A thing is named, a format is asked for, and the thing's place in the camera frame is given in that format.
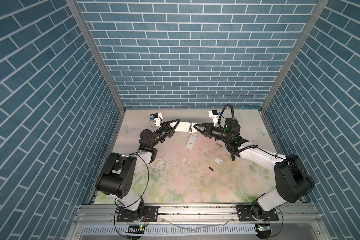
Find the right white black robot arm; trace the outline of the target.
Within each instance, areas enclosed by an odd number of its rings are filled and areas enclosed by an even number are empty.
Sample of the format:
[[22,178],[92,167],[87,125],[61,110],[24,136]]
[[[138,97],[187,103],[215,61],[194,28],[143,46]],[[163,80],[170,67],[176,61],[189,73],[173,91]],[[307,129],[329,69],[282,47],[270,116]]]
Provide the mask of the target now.
[[203,123],[193,128],[209,139],[223,141],[232,156],[248,159],[274,174],[275,188],[253,201],[252,214],[256,219],[264,219],[268,212],[285,203],[295,203],[315,186],[298,156],[278,155],[249,142],[240,136],[241,127],[234,118],[227,119],[224,127]]

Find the black yellow screwdriver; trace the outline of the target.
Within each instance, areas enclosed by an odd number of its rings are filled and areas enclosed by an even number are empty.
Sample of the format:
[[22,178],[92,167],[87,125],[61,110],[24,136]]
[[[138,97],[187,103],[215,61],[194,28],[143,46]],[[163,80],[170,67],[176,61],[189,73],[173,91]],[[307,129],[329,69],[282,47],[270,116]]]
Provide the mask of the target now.
[[231,160],[233,163],[236,162],[236,158],[237,158],[237,156],[235,154],[231,154]]

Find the white remote control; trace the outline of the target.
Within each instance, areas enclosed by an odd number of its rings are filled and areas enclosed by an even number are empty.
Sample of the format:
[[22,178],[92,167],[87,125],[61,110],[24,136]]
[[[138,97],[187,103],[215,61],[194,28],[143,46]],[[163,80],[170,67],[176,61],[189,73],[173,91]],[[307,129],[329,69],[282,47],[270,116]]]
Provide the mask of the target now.
[[197,133],[198,131],[194,128],[196,123],[191,122],[179,122],[175,131],[182,133]]
[[187,148],[189,150],[193,150],[196,145],[197,139],[198,139],[198,134],[196,134],[196,133],[190,134],[190,136],[187,140],[187,143],[185,145],[185,148]]

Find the white battery cover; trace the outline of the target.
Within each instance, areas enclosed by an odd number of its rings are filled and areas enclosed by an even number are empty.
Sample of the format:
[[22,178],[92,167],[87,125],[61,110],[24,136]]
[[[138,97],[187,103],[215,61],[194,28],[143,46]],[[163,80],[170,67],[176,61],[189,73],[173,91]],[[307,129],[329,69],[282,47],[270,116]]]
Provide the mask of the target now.
[[218,164],[222,164],[224,161],[221,159],[221,158],[219,158],[219,157],[215,157],[214,158],[214,161],[216,162],[216,163],[218,163]]

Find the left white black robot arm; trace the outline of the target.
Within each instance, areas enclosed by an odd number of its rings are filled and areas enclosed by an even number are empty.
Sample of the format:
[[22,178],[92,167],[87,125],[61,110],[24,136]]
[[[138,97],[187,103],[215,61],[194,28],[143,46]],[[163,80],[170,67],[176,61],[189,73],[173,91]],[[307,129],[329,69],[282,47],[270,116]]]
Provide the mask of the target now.
[[138,151],[129,155],[111,153],[96,180],[96,190],[106,196],[115,198],[121,208],[128,213],[138,214],[144,212],[144,200],[131,190],[133,177],[138,165],[152,163],[157,155],[155,146],[171,138],[181,120],[163,122],[156,131],[143,130],[140,134]]

